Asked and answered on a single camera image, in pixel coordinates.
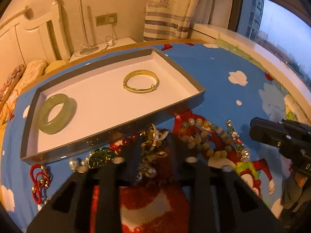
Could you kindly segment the gloved right hand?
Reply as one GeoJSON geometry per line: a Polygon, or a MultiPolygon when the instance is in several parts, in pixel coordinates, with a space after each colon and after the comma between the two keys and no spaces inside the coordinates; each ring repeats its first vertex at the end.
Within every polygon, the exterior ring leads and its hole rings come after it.
{"type": "Polygon", "coordinates": [[[281,204],[285,209],[297,212],[310,202],[310,177],[291,171],[285,180],[281,204]]]}

